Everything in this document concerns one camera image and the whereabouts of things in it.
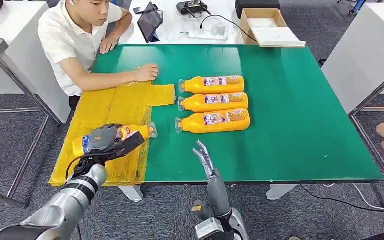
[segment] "black cable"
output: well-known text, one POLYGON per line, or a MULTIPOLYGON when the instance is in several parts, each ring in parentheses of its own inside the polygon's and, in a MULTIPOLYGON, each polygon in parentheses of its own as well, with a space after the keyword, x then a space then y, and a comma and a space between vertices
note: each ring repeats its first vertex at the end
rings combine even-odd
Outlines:
POLYGON ((80 240, 82 240, 82 234, 80 233, 80 227, 78 224, 77 224, 77 231, 78 231, 78 237, 80 238, 80 240))
POLYGON ((356 206, 356 205, 353 205, 353 204, 348 203, 348 202, 346 202, 346 201, 341 201, 341 200, 338 200, 338 199, 333 199, 333 198, 329 198, 329 197, 316 196, 316 195, 312 194, 311 192, 309 192, 303 185, 300 184, 300 186, 301 186, 301 188, 304 189, 308 194, 310 194, 311 196, 313 196, 313 197, 316 198, 316 199, 332 200, 332 201, 335 201, 335 202, 338 202, 338 203, 342 203, 342 204, 349 205, 349 206, 354 207, 354 208, 356 208, 356 209, 366 210, 366 211, 370 211, 370 212, 384 213, 383 210, 369 209, 369 208, 365 208, 365 207, 356 206))
POLYGON ((68 167, 67 167, 67 170, 65 171, 65 181, 67 181, 67 179, 69 178, 69 170, 70 170, 70 167, 72 166, 72 164, 74 163, 74 161, 76 161, 77 159, 79 159, 79 158, 81 158, 81 157, 83 157, 83 156, 78 156, 78 157, 74 158, 74 159, 70 162, 70 164, 69 164, 68 167))
POLYGON ((254 41, 257 42, 257 40, 256 40, 255 38, 253 38, 253 37, 250 36, 248 33, 246 33, 246 32, 245 32, 245 31, 244 31, 238 24, 232 22, 231 20, 225 18, 224 16, 220 16, 220 15, 217 15, 217 14, 209 15, 209 16, 207 16, 206 18, 204 18, 204 19, 202 20, 202 22, 201 22, 201 25, 199 26, 199 29, 203 29, 203 23, 204 23, 204 21, 205 21, 207 18, 211 18, 211 17, 220 17, 220 18, 222 18, 222 19, 228 21, 229 23, 234 24, 237 28, 239 28, 239 29, 240 29, 245 35, 247 35, 250 39, 252 39, 252 40, 254 40, 254 41))
POLYGON ((67 170, 65 171, 65 181, 67 181, 67 179, 69 178, 69 170, 70 170, 70 167, 72 166, 72 164, 74 163, 74 161, 76 161, 77 159, 80 159, 80 158, 87 158, 87 157, 96 157, 96 156, 111 155, 111 154, 115 154, 115 153, 116 153, 116 151, 113 150, 113 151, 107 151, 107 152, 99 152, 99 153, 86 154, 86 155, 78 156, 78 157, 74 158, 74 159, 70 162, 70 164, 68 165, 67 170))

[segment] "cable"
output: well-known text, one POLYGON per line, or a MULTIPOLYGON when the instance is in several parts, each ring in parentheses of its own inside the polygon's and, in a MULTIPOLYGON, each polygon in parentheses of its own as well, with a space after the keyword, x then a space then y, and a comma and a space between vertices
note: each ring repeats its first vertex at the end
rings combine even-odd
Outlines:
MULTIPOLYGON (((326 188, 331 188, 331 187, 333 187, 334 185, 335 185, 335 183, 330 184, 330 185, 323 184, 323 186, 325 186, 326 188)), ((383 207, 378 207, 378 206, 373 206, 373 205, 371 205, 371 204, 366 200, 366 198, 363 196, 362 191, 360 191, 360 189, 357 187, 357 185, 356 185, 355 183, 353 183, 352 185, 354 185, 355 189, 357 189, 358 193, 360 194, 360 197, 363 199, 363 201, 365 202, 365 204, 367 204, 369 207, 374 208, 374 209, 384 210, 383 207)))
POLYGON ((70 162, 70 164, 69 164, 68 167, 67 167, 67 170, 65 171, 65 181, 67 181, 67 179, 69 178, 69 170, 70 170, 70 167, 72 166, 72 164, 74 163, 74 161, 76 161, 77 159, 79 159, 79 158, 81 158, 81 157, 83 157, 83 156, 78 156, 78 157, 74 158, 74 159, 70 162))
POLYGON ((232 22, 231 20, 225 18, 224 16, 220 16, 220 15, 217 15, 217 14, 214 14, 214 15, 209 15, 207 17, 205 17, 202 22, 201 22, 201 25, 199 25, 199 29, 203 29, 203 23, 204 21, 207 19, 207 18, 211 18, 211 17, 220 17, 226 21, 228 21, 229 23, 232 23, 233 25, 235 25, 237 28, 239 28, 245 35, 247 35, 250 39, 254 40, 257 42, 257 40, 255 38, 253 38, 252 36, 250 36, 248 33, 246 33, 238 24, 232 22))
POLYGON ((365 197, 363 196, 362 191, 360 191, 360 189, 357 187, 357 185, 355 185, 354 183, 352 185, 354 185, 355 189, 357 189, 358 193, 360 194, 360 196, 363 199, 363 201, 365 202, 365 204, 367 204, 369 207, 374 208, 374 209, 384 210, 383 207, 373 206, 370 203, 368 203, 367 200, 365 199, 365 197))
POLYGON ((82 240, 82 234, 80 233, 80 226, 77 224, 77 231, 78 231, 78 237, 80 240, 82 240))
POLYGON ((341 201, 341 200, 333 199, 333 198, 329 198, 329 197, 316 196, 316 195, 312 194, 310 191, 308 191, 303 185, 300 184, 300 186, 301 186, 301 188, 304 189, 308 194, 310 194, 312 197, 314 197, 314 198, 316 198, 316 199, 331 200, 331 201, 335 201, 335 202, 338 202, 338 203, 346 204, 346 205, 348 205, 348 206, 351 206, 351 207, 353 207, 353 208, 360 209, 360 210, 366 210, 366 211, 376 212, 376 213, 384 213, 383 210, 376 210, 376 209, 364 208, 364 207, 360 207, 360 206, 353 205, 353 204, 348 203, 348 202, 346 202, 346 201, 341 201))
POLYGON ((65 171, 65 180, 67 181, 67 179, 69 178, 69 170, 70 170, 70 167, 72 166, 72 164, 74 163, 74 161, 76 161, 77 159, 80 159, 80 158, 87 158, 87 157, 104 156, 104 155, 112 155, 112 154, 115 154, 115 153, 116 153, 116 151, 115 151, 115 150, 112 150, 112 151, 107 151, 107 152, 99 152, 99 153, 86 154, 86 155, 78 156, 78 157, 74 158, 74 159, 70 162, 70 164, 68 165, 67 170, 65 171))

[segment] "silver robotic arm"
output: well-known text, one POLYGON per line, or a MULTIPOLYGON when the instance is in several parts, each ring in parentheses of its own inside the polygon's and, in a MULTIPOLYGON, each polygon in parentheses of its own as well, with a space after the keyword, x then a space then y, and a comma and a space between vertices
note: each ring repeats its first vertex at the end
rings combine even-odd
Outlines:
POLYGON ((249 240, 241 213, 229 205, 226 185, 207 147, 196 141, 199 150, 193 148, 204 167, 207 178, 207 201, 196 200, 192 212, 203 222, 195 226, 199 240, 249 240))
POLYGON ((107 179, 105 162, 126 156, 145 142, 140 132, 133 132, 122 142, 115 141, 119 126, 111 124, 94 130, 91 136, 96 136, 97 141, 89 142, 91 154, 80 159, 62 189, 20 224, 1 229, 0 240, 71 239, 76 225, 107 179))

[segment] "green tabletop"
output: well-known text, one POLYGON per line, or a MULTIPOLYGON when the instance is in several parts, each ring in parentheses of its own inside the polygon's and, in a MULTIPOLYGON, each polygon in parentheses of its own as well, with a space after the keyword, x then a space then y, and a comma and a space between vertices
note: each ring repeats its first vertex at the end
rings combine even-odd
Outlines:
POLYGON ((247 130, 193 134, 175 131, 177 105, 152 108, 158 138, 151 139, 145 183, 206 180, 192 153, 208 148, 226 182, 373 182, 382 175, 306 48, 256 45, 119 45, 96 58, 93 71, 115 73, 157 63, 154 84, 195 76, 242 75, 249 96, 247 130))

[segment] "cardboard box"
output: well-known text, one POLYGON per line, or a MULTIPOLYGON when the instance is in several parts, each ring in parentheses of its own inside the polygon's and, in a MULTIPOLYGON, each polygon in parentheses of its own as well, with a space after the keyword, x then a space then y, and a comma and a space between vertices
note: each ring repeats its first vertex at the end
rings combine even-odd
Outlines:
POLYGON ((262 48, 303 48, 300 41, 287 26, 277 8, 244 8, 240 19, 240 28, 256 39, 254 41, 241 32, 245 44, 258 44, 262 48))

